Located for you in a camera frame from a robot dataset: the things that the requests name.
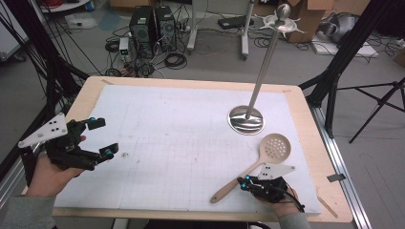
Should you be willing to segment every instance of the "computer tower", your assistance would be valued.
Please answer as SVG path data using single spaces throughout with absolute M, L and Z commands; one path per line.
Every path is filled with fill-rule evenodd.
M 157 7 L 155 13 L 161 50 L 175 51 L 177 49 L 176 20 L 172 11 L 169 7 Z
M 129 23 L 137 58 L 152 58 L 158 34 L 151 6 L 136 6 Z

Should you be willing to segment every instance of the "wooden table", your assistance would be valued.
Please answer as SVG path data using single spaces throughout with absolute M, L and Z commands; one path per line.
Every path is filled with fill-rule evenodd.
M 253 91 L 254 84 L 169 80 L 153 78 L 118 78 L 92 76 L 90 77 L 75 103 L 67 114 L 71 119 L 87 119 L 94 108 L 99 94 L 105 85 L 134 85 L 166 88 L 217 89 Z M 315 185 L 318 199 L 321 202 L 322 214 L 308 216 L 309 221 L 351 222 L 352 213 L 342 188 L 338 181 L 329 182 L 327 177 L 335 174 L 330 163 L 326 148 L 319 135 L 307 101 L 297 86 L 263 85 L 263 92 L 283 93 L 288 101 L 289 109 L 299 135 L 309 171 Z M 54 216 L 60 217 L 101 217 L 124 219 L 205 219 L 205 220 L 243 220 L 243 221 L 275 221 L 272 214 L 255 213 L 210 213 L 210 212 L 179 212 L 179 211 L 141 211 L 119 209 L 82 209 L 55 208 Z

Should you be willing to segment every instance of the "black tripod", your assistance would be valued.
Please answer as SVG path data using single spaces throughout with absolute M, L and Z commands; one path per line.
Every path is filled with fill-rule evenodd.
M 378 108 L 375 109 L 375 111 L 372 113 L 372 115 L 369 117 L 369 119 L 367 119 L 366 123 L 364 123 L 364 125 L 355 134 L 355 136 L 349 141 L 349 143 L 354 142 L 354 140 L 358 137 L 358 135 L 360 135 L 360 133 L 364 130 L 364 128 L 366 128 L 366 126 L 370 123 L 370 121 L 372 121 L 372 119 L 375 117 L 375 115 L 377 115 L 377 113 L 381 110 L 381 108 L 384 105 L 390 106 L 390 107 L 392 107 L 394 109 L 397 109 L 397 110 L 405 113 L 405 92 L 404 92 L 405 85 L 404 84 L 405 84 L 405 77 L 399 82 L 394 81 L 392 83 L 373 84 L 373 85 L 364 85 L 364 86 L 357 86 L 357 87 L 349 87 L 349 88 L 340 88 L 340 89 L 338 89 L 338 90 L 348 90 L 348 89 L 358 90 L 359 92 L 365 94 L 366 96 L 375 99 L 377 101 L 377 105 L 378 105 Z M 375 87 L 381 87 L 381 86 L 393 86 L 393 88 L 389 92 L 387 92 L 382 98 L 376 97 L 376 96 L 374 96 L 372 94 L 369 94 L 369 93 L 362 90 L 363 88 L 375 88 Z M 388 100 L 391 98 L 391 96 L 393 96 L 393 94 L 397 90 L 401 91 L 402 103 L 403 103 L 404 108 L 397 107 L 394 104 L 388 102 Z

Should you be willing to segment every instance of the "sleeve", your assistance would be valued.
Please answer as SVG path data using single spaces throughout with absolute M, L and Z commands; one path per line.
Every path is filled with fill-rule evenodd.
M 55 226 L 52 210 L 55 198 L 9 198 L 1 229 L 47 229 Z
M 310 229 L 307 216 L 304 213 L 296 213 L 279 218 L 281 229 Z

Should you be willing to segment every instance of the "floor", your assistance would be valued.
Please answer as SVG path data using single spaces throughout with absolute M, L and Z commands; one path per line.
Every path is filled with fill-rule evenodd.
M 104 1 L 96 1 L 96 10 L 90 13 L 98 26 L 74 31 L 71 37 L 89 56 L 99 70 L 109 67 L 105 39 L 112 32 L 128 25 L 128 13 L 113 11 Z M 219 29 L 218 15 L 208 14 L 201 27 Z M 255 27 L 260 20 L 255 19 Z M 86 73 L 98 75 L 66 34 L 62 35 L 74 65 Z M 262 65 L 266 49 L 255 46 L 249 39 L 249 56 L 241 58 L 241 42 L 237 34 L 199 31 L 196 50 L 187 55 L 187 66 L 182 70 L 161 69 L 151 77 L 254 83 Z M 379 56 L 370 60 L 356 57 L 344 71 L 339 87 L 391 83 L 404 77 L 404 68 L 394 63 L 392 54 L 384 52 L 386 46 L 371 45 Z M 278 42 L 266 74 L 267 84 L 299 85 L 327 68 L 332 56 L 315 54 L 311 47 L 300 50 L 284 40 Z M 114 63 L 122 68 L 119 60 Z M 375 96 L 383 96 L 392 87 L 367 89 Z M 0 159 L 10 151 L 18 138 L 31 124 L 45 104 L 44 94 L 30 61 L 0 63 Z M 402 107 L 400 92 L 390 102 Z M 339 91 L 333 121 L 333 133 L 339 150 L 349 169 L 356 191 L 369 217 L 372 228 L 405 228 L 405 118 L 404 113 L 384 106 L 354 143 L 349 140 L 369 117 L 377 103 L 355 90 Z M 111 228 L 113 219 L 56 218 L 59 228 Z M 131 220 L 128 228 L 142 228 L 146 219 Z M 278 228 L 277 223 L 269 224 Z M 312 223 L 312 228 L 356 228 L 354 223 Z

